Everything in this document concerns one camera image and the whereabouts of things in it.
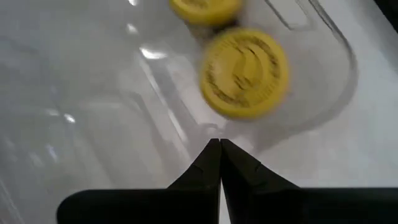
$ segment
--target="yellow round object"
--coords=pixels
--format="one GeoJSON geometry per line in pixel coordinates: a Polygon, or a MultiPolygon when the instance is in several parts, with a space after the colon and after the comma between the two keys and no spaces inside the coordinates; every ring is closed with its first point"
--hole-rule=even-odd
{"type": "Polygon", "coordinates": [[[267,34],[235,28],[208,46],[201,90],[208,104],[233,118],[255,118],[277,106],[289,85],[284,51],[267,34]]]}
{"type": "Polygon", "coordinates": [[[232,21],[243,0],[170,0],[174,11],[191,24],[221,26],[232,21]]]}

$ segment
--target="clear plastic container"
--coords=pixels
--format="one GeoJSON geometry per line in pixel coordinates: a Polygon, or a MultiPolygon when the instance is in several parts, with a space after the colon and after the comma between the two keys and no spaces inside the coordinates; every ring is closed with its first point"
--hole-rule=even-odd
{"type": "Polygon", "coordinates": [[[356,88],[355,57],[316,0],[296,2],[304,23],[263,0],[239,18],[290,62],[288,96],[254,121],[204,101],[203,48],[167,1],[0,3],[0,222],[55,223],[79,190],[168,186],[209,138],[261,151],[338,115],[356,88]]]}

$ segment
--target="yellow token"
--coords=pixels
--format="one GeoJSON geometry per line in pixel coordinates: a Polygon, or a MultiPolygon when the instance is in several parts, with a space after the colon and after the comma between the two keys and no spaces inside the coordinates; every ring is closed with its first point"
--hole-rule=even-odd
{"type": "Polygon", "coordinates": [[[289,84],[282,48],[258,30],[235,28],[208,46],[201,90],[208,104],[233,118],[254,118],[277,106],[289,84]]]}
{"type": "Polygon", "coordinates": [[[242,0],[170,0],[174,11],[191,24],[221,26],[232,21],[242,0]]]}

